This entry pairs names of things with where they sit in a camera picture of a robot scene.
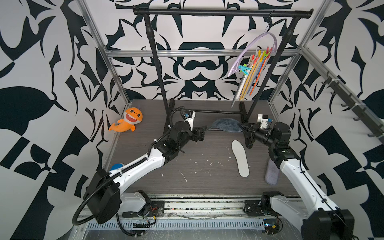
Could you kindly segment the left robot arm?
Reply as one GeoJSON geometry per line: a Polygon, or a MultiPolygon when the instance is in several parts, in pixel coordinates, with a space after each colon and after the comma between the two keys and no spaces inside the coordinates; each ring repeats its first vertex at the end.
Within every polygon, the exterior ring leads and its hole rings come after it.
{"type": "Polygon", "coordinates": [[[146,214],[150,199],[142,192],[126,193],[136,181],[175,159],[189,141],[203,141],[208,128],[191,127],[188,122],[176,122],[163,136],[155,140],[143,156],[115,170],[97,171],[72,218],[74,226],[92,219],[103,224],[124,212],[146,214]]]}

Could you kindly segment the dark grey felt insole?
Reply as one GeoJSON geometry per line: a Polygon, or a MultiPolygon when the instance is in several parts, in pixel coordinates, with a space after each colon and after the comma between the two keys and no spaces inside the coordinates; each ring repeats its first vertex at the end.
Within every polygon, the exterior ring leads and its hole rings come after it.
{"type": "Polygon", "coordinates": [[[240,133],[242,129],[239,127],[240,122],[232,119],[225,118],[214,121],[208,130],[224,131],[229,133],[240,133]]]}

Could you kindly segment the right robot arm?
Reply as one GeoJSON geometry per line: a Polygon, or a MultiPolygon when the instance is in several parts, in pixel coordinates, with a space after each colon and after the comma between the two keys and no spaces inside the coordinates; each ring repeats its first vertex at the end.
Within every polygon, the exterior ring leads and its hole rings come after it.
{"type": "Polygon", "coordinates": [[[271,196],[270,208],[294,225],[304,240],[356,240],[355,219],[350,211],[340,209],[316,184],[301,158],[290,147],[290,127],[281,122],[262,129],[261,123],[240,124],[246,141],[258,141],[268,147],[276,167],[296,189],[306,210],[298,208],[282,195],[271,196]]]}

